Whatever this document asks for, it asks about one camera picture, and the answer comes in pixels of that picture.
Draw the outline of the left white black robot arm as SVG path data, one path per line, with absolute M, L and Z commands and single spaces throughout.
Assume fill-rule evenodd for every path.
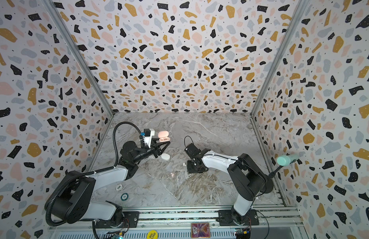
M 45 204 L 47 224 L 57 227 L 88 220 L 120 224 L 122 207 L 107 200 L 98 201 L 94 193 L 131 179 L 142 160 L 150 156 L 158 158 L 169 145 L 169 141 L 155 139 L 150 146 L 137 147 L 135 142 L 128 141 L 118 153 L 120 158 L 117 166 L 84 173 L 69 172 Z

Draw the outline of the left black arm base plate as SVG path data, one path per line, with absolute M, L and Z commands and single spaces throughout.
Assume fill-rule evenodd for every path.
M 116 212 L 110 220 L 98 220 L 96 228 L 111 230 L 136 228 L 139 216 L 140 213 L 138 211 Z

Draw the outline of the pink earbud case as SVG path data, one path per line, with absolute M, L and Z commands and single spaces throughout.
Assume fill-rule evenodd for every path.
M 167 142 L 170 141 L 169 132 L 168 131 L 160 131 L 158 133 L 159 142 Z

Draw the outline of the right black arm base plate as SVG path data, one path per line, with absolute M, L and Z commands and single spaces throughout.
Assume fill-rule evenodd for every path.
M 221 226 L 258 226 L 259 219 L 257 211 L 254 209 L 249 210 L 244 216 L 241 216 L 233 209 L 230 210 L 219 210 L 216 221 Z

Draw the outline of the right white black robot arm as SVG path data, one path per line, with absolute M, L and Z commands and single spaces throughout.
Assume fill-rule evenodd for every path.
M 269 194 L 274 189 L 272 179 L 248 154 L 228 156 L 207 148 L 200 150 L 193 143 L 186 146 L 184 151 L 190 158 L 187 161 L 188 173 L 204 173 L 213 168 L 230 176 L 238 192 L 232 207 L 232 213 L 236 216 L 245 217 L 258 195 Z

